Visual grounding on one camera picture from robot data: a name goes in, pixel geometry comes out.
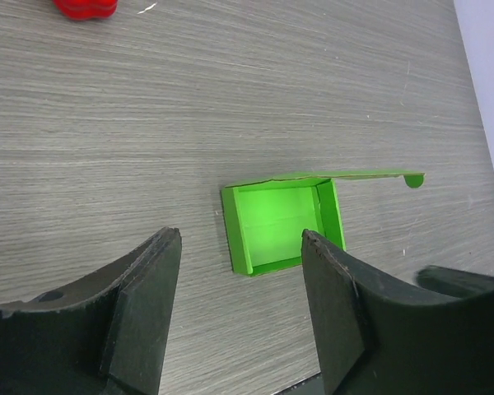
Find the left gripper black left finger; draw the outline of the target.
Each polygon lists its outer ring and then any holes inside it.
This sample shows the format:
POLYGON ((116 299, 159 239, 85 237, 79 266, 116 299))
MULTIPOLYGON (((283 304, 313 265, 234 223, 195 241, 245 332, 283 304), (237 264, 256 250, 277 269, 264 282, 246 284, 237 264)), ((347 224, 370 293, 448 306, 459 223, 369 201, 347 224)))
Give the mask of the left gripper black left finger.
POLYGON ((156 394, 182 239, 131 252, 29 301, 0 304, 0 394, 156 394))

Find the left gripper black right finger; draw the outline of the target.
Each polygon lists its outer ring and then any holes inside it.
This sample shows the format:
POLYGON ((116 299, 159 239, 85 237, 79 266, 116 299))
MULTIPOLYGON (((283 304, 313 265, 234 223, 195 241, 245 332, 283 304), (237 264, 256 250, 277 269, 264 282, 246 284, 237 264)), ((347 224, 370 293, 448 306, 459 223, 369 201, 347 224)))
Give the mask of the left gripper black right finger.
POLYGON ((428 266, 414 284, 302 235, 327 394, 494 394, 494 276, 428 266))

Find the green paper box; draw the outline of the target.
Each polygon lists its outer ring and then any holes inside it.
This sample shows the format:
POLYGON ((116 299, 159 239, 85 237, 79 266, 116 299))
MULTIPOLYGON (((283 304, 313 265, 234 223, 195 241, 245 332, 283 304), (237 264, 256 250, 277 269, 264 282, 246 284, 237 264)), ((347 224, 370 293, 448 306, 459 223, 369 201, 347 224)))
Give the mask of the green paper box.
POLYGON ((301 265, 301 235, 313 230, 346 250, 336 181, 402 178, 409 188, 421 171, 345 170, 280 174, 221 189, 232 271, 255 277, 301 265))

